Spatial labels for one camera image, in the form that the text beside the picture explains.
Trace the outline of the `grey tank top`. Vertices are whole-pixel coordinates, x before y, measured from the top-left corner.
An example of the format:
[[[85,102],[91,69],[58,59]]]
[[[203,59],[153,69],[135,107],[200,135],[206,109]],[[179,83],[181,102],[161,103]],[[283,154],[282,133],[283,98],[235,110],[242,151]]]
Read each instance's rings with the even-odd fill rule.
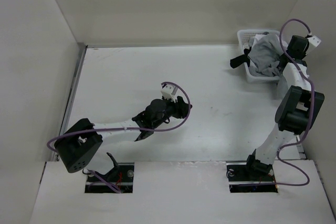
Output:
[[[254,40],[251,51],[249,71],[253,76],[280,76],[278,65],[283,50],[280,46],[279,36],[266,34],[259,41]]]

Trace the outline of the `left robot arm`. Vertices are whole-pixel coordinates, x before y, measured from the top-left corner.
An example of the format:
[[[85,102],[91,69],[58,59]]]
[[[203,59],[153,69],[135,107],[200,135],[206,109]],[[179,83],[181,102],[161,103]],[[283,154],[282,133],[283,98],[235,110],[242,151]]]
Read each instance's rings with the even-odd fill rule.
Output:
[[[170,123],[171,118],[185,120],[191,108],[189,102],[178,96],[175,100],[154,99],[144,111],[123,122],[99,124],[83,118],[55,140],[54,148],[69,173],[86,168],[99,172],[110,182],[116,179],[118,168],[111,163],[102,164],[98,158],[101,146],[144,140],[158,132],[162,124]]]

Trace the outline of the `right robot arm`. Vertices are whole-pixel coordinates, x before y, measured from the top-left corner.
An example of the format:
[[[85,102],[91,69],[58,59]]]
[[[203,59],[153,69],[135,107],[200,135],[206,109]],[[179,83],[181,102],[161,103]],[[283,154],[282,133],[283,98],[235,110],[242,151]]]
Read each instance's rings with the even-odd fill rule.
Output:
[[[288,91],[282,99],[276,114],[275,126],[267,139],[247,158],[244,175],[251,180],[267,175],[280,151],[302,133],[307,133],[324,102],[324,94],[316,92],[308,81],[307,65],[303,58],[310,47],[317,47],[316,36],[293,35],[286,52],[281,55],[279,70]]]

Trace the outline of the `black tank top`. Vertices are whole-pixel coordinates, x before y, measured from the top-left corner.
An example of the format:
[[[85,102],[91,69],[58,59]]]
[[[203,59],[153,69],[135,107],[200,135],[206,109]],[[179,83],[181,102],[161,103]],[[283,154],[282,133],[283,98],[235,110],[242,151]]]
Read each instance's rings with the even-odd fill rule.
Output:
[[[239,67],[240,65],[246,63],[247,67],[250,66],[250,58],[248,57],[249,53],[251,51],[250,48],[244,49],[244,53],[236,58],[233,58],[230,60],[230,67],[235,69]]]

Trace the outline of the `white tank top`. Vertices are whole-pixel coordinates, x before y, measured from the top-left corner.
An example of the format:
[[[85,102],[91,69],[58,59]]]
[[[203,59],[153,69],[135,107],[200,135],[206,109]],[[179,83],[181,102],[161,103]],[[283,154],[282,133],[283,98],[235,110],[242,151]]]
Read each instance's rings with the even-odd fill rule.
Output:
[[[259,41],[259,40],[261,40],[263,37],[265,37],[265,35],[266,35],[266,34],[256,34],[256,35],[254,36],[254,40],[255,40],[255,41]]]

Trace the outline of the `white plastic laundry basket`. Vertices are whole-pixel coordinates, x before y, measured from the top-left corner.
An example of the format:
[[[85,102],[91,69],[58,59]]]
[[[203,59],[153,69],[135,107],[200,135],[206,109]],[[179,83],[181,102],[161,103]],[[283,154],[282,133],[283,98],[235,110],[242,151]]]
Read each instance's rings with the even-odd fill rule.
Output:
[[[237,32],[238,45],[241,54],[248,51],[250,47],[254,44],[254,37],[256,35],[266,35],[266,34],[276,34],[279,35],[279,31],[273,29],[242,29]],[[268,77],[268,76],[253,76],[250,71],[248,64],[243,63],[245,69],[245,76],[248,83],[277,83],[279,77]]]

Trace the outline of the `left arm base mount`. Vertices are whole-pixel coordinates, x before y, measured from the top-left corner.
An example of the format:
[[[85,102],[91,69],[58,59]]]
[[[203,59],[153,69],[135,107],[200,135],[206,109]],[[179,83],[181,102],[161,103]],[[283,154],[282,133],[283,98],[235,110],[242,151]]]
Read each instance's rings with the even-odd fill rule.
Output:
[[[134,180],[134,163],[120,163],[119,171],[111,177],[106,178],[106,181],[115,185],[122,194],[133,193]],[[82,174],[86,175],[85,193],[87,194],[116,194],[105,183],[90,174],[86,169],[82,170]]]

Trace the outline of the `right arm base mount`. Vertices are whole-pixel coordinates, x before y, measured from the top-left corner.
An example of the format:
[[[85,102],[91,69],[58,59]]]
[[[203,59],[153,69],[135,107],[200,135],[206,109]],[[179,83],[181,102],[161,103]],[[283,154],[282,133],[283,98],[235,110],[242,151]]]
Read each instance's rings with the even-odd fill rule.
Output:
[[[278,193],[273,168],[268,173],[249,171],[244,162],[226,163],[231,193]]]

